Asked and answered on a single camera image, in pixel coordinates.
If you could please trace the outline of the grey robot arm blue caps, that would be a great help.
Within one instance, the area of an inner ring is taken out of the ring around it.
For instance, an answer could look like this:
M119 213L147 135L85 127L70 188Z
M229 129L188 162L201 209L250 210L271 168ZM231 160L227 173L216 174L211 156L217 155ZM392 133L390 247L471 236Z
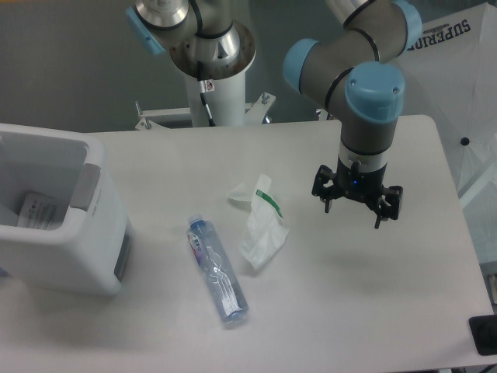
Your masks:
M365 204L377 222L395 220L401 186L385 186L387 152L404 105L405 78L391 64L419 38L422 20L407 1L331 1L343 26L333 43L296 42L283 61L288 85L342 125L335 169L320 166L312 194L326 207L346 198ZM230 1L135 1L126 11L132 30L153 54L168 53L190 85L197 127L246 122L245 91L215 96L243 76L255 58L251 32Z

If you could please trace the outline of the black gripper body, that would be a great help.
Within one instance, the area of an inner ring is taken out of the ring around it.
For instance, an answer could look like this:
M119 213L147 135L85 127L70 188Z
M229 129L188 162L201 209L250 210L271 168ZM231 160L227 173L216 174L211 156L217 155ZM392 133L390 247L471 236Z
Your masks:
M339 159L336 169L329 171L329 181L332 183L329 187L329 203L340 198L360 203L375 203L380 196L384 196L387 190L384 186L386 168L387 163L374 171L362 172L358 161L353 162L349 168Z

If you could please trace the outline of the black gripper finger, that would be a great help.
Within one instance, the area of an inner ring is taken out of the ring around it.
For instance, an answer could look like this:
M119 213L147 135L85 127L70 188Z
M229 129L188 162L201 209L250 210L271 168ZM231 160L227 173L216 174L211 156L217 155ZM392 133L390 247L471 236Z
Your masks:
M311 194L318 197L325 205L325 213L329 213L335 196L334 172L326 165L320 165L315 175Z
M374 228L379 229L383 221L397 221L403 197L402 186L382 187L381 196L377 200L374 212L377 215Z

